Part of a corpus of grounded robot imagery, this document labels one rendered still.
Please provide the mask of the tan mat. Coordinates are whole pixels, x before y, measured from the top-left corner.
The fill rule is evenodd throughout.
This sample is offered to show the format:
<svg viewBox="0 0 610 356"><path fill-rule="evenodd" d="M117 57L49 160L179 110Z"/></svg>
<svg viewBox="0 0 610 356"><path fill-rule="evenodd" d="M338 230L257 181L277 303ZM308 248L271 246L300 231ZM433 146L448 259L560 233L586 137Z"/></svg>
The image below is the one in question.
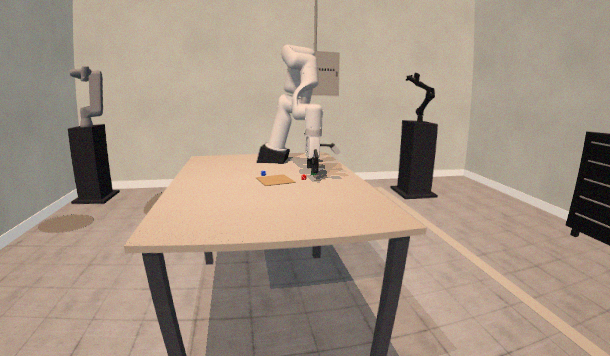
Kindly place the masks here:
<svg viewBox="0 0 610 356"><path fill-rule="evenodd" d="M264 186L272 186L272 185L280 185L280 184L289 184L296 183L286 175L273 175L273 176L263 176L256 177Z"/></svg>

